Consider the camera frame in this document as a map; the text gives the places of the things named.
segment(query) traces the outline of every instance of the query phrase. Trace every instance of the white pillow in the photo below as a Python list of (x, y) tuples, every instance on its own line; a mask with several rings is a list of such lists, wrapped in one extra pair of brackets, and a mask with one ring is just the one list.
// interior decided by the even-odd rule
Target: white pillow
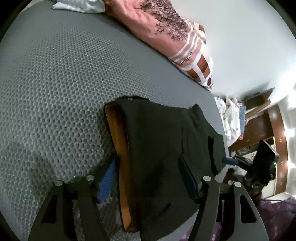
[(71, 10), (82, 13), (105, 12), (103, 0), (58, 0), (53, 9)]

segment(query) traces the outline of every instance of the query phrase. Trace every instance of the screw head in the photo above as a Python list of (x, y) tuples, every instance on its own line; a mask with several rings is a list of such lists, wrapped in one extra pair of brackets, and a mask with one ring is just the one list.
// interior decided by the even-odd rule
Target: screw head
[(211, 181), (211, 177), (209, 177), (209, 176), (204, 176), (202, 179), (206, 182)]
[(93, 176), (93, 175), (88, 175), (88, 176), (86, 177), (86, 179), (87, 179), (88, 181), (92, 181), (92, 180), (94, 179), (94, 176)]
[(240, 188), (242, 186), (242, 184), (240, 182), (235, 182), (234, 185), (238, 188)]
[(55, 185), (56, 185), (57, 187), (59, 187), (59, 186), (63, 185), (63, 181), (58, 180), (58, 181), (55, 182)]

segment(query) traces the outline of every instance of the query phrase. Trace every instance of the pillow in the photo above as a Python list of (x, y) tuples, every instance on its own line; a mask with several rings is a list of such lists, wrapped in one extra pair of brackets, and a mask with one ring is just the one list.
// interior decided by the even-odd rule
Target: pillow
[(114, 16), (184, 74), (211, 88), (213, 61), (202, 25), (185, 19), (169, 0), (104, 0)]

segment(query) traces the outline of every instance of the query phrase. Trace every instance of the purple blanket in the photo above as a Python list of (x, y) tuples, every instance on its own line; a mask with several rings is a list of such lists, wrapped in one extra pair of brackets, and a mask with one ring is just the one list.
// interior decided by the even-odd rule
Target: purple blanket
[[(282, 202), (272, 203), (259, 200), (257, 210), (265, 225), (270, 241), (287, 241), (294, 236), (296, 229), (296, 199), (289, 198)], [(212, 241), (220, 239), (222, 225), (216, 223), (213, 229)], [(192, 228), (179, 241), (188, 241)]]

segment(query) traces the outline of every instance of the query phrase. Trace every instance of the white wall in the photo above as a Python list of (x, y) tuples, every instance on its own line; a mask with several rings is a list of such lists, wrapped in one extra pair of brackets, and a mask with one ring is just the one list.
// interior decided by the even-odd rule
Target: white wall
[(276, 180), (271, 180), (267, 186), (262, 189), (262, 197), (267, 198), (274, 195)]
[(265, 0), (171, 0), (205, 28), (214, 95), (244, 97), (275, 87), (272, 104), (296, 82), (296, 40)]
[(286, 192), (296, 195), (296, 88), (279, 102), (288, 146), (288, 180)]

